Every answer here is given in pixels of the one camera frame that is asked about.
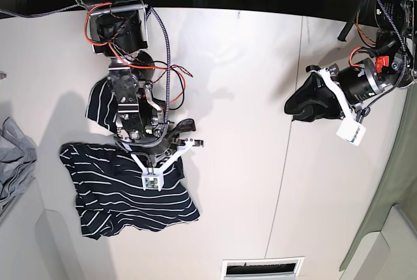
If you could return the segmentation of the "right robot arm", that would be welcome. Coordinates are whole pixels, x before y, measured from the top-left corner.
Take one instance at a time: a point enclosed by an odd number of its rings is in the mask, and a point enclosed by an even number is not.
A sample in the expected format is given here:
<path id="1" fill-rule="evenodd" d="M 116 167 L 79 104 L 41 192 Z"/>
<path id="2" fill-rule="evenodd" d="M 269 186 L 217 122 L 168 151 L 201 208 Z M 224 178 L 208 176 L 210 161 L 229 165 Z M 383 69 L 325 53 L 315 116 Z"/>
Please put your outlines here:
<path id="1" fill-rule="evenodd" d="M 148 53 L 147 20 L 154 10 L 146 0 L 76 0 L 87 9 L 85 38 L 93 51 L 110 60 L 107 76 L 92 89 L 86 116 L 109 130 L 116 143 L 147 167 L 178 160 L 191 141 L 180 138 L 195 130 L 194 121 L 168 118 L 171 98 L 154 97 L 154 73 L 181 74 L 170 60 Z"/>

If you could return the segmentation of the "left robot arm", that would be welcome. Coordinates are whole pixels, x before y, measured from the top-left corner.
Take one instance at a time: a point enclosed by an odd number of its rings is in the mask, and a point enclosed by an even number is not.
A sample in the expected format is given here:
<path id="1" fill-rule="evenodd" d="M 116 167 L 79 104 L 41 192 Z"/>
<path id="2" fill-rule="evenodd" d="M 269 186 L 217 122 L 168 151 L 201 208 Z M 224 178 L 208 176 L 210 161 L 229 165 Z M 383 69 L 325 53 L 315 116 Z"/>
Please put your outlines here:
<path id="1" fill-rule="evenodd" d="M 307 80 L 284 105 L 294 121 L 351 117 L 361 123 L 382 97 L 416 83 L 416 0 L 375 0 L 374 40 L 359 26 L 361 8 L 357 6 L 338 40 L 356 28 L 363 46 L 350 52 L 344 69 L 336 64 L 306 67 Z"/>

